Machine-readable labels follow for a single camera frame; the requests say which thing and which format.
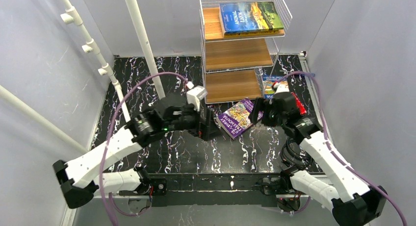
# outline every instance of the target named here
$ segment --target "white clamp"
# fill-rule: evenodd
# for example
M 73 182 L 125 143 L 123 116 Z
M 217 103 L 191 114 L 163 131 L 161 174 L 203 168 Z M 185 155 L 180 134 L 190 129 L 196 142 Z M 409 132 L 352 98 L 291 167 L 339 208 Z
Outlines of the white clamp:
M 74 23 L 77 26 L 82 24 L 81 16 L 73 6 L 70 9 L 66 10 L 65 14 L 61 14 L 61 18 L 65 24 Z
M 188 83 L 186 84 L 186 87 L 188 88 L 188 90 L 194 88 L 194 83 L 192 83 L 192 81 L 188 81 Z
M 93 52 L 94 54 L 99 54 L 101 52 L 97 43 L 92 38 L 90 42 L 87 42 L 87 44 L 82 46 L 82 49 L 85 53 Z
M 337 155 L 338 157 L 340 157 L 340 156 L 342 157 L 342 155 L 338 152 L 338 150 L 332 147 L 332 143 L 329 140 L 325 139 L 325 141 L 322 144 L 326 145 L 326 146 L 327 145 L 330 146 L 330 148 L 329 148 L 330 153 L 335 153 L 335 155 Z M 344 158 L 342 158 L 341 160 L 345 163 L 345 165 L 343 165 L 343 167 L 352 168 L 351 163 L 347 162 Z
M 111 69 L 108 63 L 104 67 L 99 68 L 98 72 L 100 73 L 100 75 L 106 75 L 106 74 L 108 74 L 108 76 L 114 75 L 114 71 Z
M 193 84 L 192 82 L 188 82 L 186 86 L 190 87 L 190 86 L 193 86 Z M 201 109 L 201 100 L 203 100 L 206 95 L 207 95 L 207 90 L 204 87 L 196 86 L 196 87 L 193 87 L 188 92 L 186 92 L 186 100 L 188 104 L 193 104 L 195 106 L 194 110 L 199 112 Z

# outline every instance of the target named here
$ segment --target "marble pattern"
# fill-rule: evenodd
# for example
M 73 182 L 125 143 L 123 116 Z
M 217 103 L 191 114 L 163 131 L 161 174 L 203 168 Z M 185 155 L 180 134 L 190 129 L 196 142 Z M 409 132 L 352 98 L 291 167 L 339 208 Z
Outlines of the marble pattern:
M 179 73 L 195 85 L 202 85 L 201 57 L 157 57 L 156 66 L 160 72 Z M 123 92 L 132 89 L 140 80 L 149 76 L 144 58 L 117 58 L 114 70 Z M 271 68 L 258 70 L 260 74 L 271 72 Z M 301 64 L 297 55 L 280 55 L 274 69 L 274 75 L 284 75 L 287 71 L 300 71 Z M 174 76 L 161 77 L 165 93 L 185 93 L 184 85 Z M 315 116 L 311 96 L 304 78 L 294 76 L 289 80 L 289 87 L 304 104 L 309 115 Z M 157 100 L 156 90 L 150 80 L 138 89 L 128 100 L 130 114 L 141 111 L 143 105 Z M 118 104 L 113 86 L 109 86 L 105 98 L 93 147 L 105 141 L 110 118 Z M 234 103 L 203 105 L 216 114 L 224 112 Z M 125 124 L 119 115 L 116 131 Z M 186 131 L 173 131 L 165 134 L 159 142 L 154 142 L 143 150 L 132 153 L 115 163 L 108 171 L 124 171 L 134 166 L 144 166 L 150 173 L 174 174 L 236 174 L 236 173 L 278 173 L 280 172 L 279 152 L 287 137 L 281 128 L 264 127 L 260 124 L 252 127 L 243 135 L 233 140 L 225 132 L 222 136 L 205 142 L 193 137 Z M 313 166 L 311 172 L 321 172 Z

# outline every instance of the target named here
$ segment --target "black cable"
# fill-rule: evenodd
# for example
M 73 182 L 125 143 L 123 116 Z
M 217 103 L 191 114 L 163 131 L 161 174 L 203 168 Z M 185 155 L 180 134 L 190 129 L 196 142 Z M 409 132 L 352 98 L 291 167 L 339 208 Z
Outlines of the black cable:
M 143 207 L 141 210 L 140 210 L 140 212 L 142 212 L 143 210 L 145 210 L 145 209 L 147 209 L 147 208 L 149 208 L 150 206 L 145 206 L 145 207 Z
M 292 147 L 293 143 L 296 143 L 293 139 L 288 138 L 285 144 L 282 147 L 282 150 L 280 152 L 280 158 L 282 162 L 287 166 L 299 166 L 302 170 L 306 168 L 310 168 L 313 163 L 314 159 L 309 155 L 305 154 L 302 155 L 301 153 L 298 153 L 295 151 L 295 149 Z
M 280 204 L 282 204 L 283 206 L 286 206 L 286 207 L 290 208 L 293 211 L 297 211 L 297 210 L 295 210 L 293 208 L 293 206 L 290 205 L 290 202 L 289 201 L 287 201 L 287 200 L 279 200 L 279 199 L 277 201 L 279 201 Z

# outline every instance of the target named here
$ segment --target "wooden shelf board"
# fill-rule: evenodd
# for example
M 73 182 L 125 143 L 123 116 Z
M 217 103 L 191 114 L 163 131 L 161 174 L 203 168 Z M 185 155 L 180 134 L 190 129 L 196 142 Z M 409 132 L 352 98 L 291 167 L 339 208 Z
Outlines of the wooden shelf board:
M 279 30 L 279 34 L 273 35 L 260 35 L 260 36 L 250 36 L 250 37 L 232 37 L 224 38 L 221 23 L 220 23 L 220 8 L 204 8 L 202 9 L 205 22 L 205 40 L 206 41 L 229 41 L 229 40 L 238 40 L 238 39 L 247 39 L 247 38 L 265 38 L 265 37 L 279 37 L 284 36 L 285 31 Z
M 244 70 L 206 75 L 206 103 L 240 101 L 261 97 L 254 70 Z
M 266 41 L 217 41 L 205 44 L 206 70 L 273 66 Z

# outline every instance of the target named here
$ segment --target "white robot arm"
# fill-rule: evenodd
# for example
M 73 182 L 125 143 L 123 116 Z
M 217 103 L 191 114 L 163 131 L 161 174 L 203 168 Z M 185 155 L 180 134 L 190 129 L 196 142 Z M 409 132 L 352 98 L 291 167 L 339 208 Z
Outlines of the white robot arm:
M 270 100 L 257 98 L 250 114 L 253 123 L 257 122 L 259 112 L 263 112 L 261 123 L 281 126 L 285 134 L 314 159 L 333 184 L 328 185 L 310 175 L 304 167 L 294 165 L 281 172 L 277 186 L 309 195 L 330 210 L 341 226 L 362 226 L 380 216 L 386 199 L 346 168 L 350 164 L 324 138 L 316 119 L 301 115 L 292 93 L 277 90 Z
M 206 95 L 202 86 L 192 87 L 186 93 L 186 101 L 180 95 L 171 94 L 144 112 L 132 118 L 115 133 L 107 147 L 104 169 L 125 156 L 140 151 L 153 141 L 160 140 L 166 132 L 188 130 L 194 136 L 208 140 L 218 134 L 212 111 L 207 109 L 206 119 L 201 120 L 200 104 Z M 143 168 L 137 167 L 124 172 L 103 174 L 103 185 L 99 186 L 99 170 L 106 142 L 77 159 L 53 164 L 56 177 L 69 208 L 78 208 L 88 203 L 98 189 L 105 193 L 120 190 L 134 191 L 143 195 L 151 186 L 156 186 L 153 195 L 166 194 L 166 180 L 150 179 Z

